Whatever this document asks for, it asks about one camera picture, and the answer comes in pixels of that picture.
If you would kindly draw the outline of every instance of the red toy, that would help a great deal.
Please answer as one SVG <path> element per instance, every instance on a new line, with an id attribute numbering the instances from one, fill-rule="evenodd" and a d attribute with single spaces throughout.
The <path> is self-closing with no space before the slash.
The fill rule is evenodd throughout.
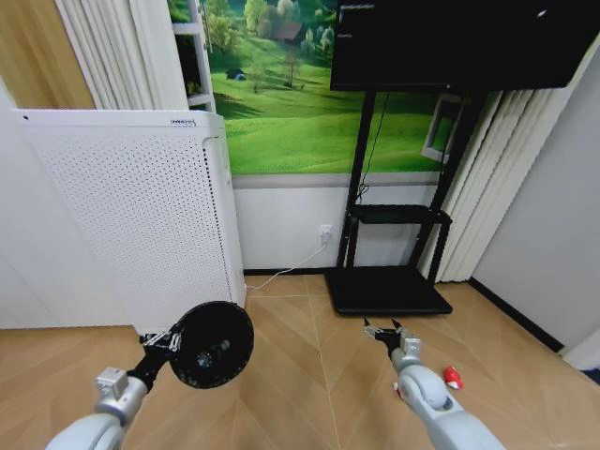
<path id="1" fill-rule="evenodd" d="M 446 382 L 446 384 L 448 384 L 454 389 L 462 389 L 465 385 L 465 383 L 460 378 L 458 371 L 452 366 L 448 366 L 443 371 L 443 380 Z"/>

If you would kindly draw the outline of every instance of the house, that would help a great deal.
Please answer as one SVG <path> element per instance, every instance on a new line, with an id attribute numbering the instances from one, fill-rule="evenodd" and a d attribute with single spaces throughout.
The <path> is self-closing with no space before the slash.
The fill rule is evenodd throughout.
<path id="1" fill-rule="evenodd" d="M 228 80 L 237 80 L 239 82 L 244 82 L 246 80 L 246 73 L 241 68 L 230 68 L 225 72 L 227 74 Z"/>
<path id="2" fill-rule="evenodd" d="M 286 44 L 300 45 L 307 33 L 307 28 L 301 22 L 279 23 L 273 29 L 271 39 Z"/>

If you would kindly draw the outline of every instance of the wall mural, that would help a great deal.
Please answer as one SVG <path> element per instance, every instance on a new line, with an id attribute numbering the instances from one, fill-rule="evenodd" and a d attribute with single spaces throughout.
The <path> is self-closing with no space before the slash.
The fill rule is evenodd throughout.
<path id="1" fill-rule="evenodd" d="M 172 20 L 187 22 L 187 1 L 168 1 Z M 329 90 L 336 0 L 206 0 L 204 6 L 232 172 L 348 173 L 363 95 Z M 184 61 L 182 49 L 190 42 L 182 38 L 184 77 L 194 94 L 200 86 L 186 73 L 194 67 Z M 400 48 L 390 57 L 401 58 Z M 371 140 L 384 98 L 378 95 Z M 372 172 L 438 170 L 435 158 L 422 155 L 436 101 L 429 94 L 391 95 Z"/>

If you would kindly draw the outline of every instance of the black television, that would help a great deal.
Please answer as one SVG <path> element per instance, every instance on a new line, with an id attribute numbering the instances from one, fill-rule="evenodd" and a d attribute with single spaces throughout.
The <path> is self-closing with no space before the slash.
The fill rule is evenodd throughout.
<path id="1" fill-rule="evenodd" d="M 331 89 L 562 87 L 599 25 L 590 0 L 339 0 Z"/>

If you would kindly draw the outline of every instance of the herringbone floor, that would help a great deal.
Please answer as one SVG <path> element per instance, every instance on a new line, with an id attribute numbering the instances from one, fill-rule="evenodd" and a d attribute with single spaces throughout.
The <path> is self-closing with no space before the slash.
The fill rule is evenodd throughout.
<path id="1" fill-rule="evenodd" d="M 428 366 L 459 370 L 466 409 L 509 449 L 600 448 L 595 384 L 470 286 L 439 290 L 453 314 L 401 321 L 423 339 Z M 127 450 L 431 448 L 392 391 L 383 346 L 364 337 L 361 320 L 333 313 L 322 277 L 280 277 L 250 291 L 247 309 L 256 340 L 242 375 L 196 391 L 165 367 Z M 130 368 L 141 354 L 130 328 L 0 332 L 0 448 L 43 448 L 91 412 L 104 367 Z"/>

